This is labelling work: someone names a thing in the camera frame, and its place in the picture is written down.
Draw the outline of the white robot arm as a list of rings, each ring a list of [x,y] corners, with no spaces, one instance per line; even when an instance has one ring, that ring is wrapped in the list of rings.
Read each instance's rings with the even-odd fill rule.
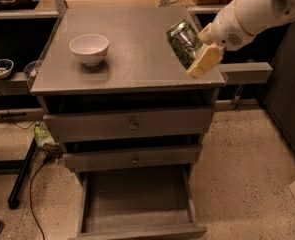
[[[220,63],[225,51],[239,50],[263,31],[293,21],[295,0],[232,0],[199,32],[202,46],[187,74],[199,78]]]

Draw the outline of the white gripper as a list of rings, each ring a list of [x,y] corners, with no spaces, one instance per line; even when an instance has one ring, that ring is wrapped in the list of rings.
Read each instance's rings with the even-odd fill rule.
[[[224,49],[236,51],[255,39],[238,22],[235,0],[218,12],[213,22],[199,32],[198,38],[204,44],[186,71],[192,78],[200,78],[219,64],[223,59]]]

